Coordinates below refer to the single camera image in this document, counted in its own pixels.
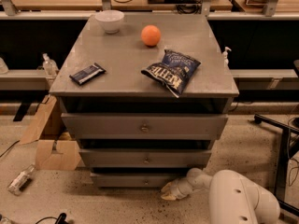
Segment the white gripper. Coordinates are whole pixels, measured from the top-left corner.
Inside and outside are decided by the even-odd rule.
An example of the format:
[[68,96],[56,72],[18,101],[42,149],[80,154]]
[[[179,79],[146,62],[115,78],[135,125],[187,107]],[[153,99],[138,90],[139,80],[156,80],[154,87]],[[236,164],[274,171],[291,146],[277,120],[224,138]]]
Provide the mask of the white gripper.
[[166,201],[175,201],[186,198],[198,191],[186,178],[175,179],[161,189],[161,198]]

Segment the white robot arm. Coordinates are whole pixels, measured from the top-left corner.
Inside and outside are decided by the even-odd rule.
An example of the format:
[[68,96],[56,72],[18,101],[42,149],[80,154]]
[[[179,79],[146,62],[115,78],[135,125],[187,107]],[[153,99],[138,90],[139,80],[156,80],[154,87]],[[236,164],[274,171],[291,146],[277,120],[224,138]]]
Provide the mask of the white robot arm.
[[185,177],[168,182],[162,198],[181,200],[208,189],[210,224],[276,224],[280,207],[277,198],[267,189],[232,170],[208,175],[192,168]]

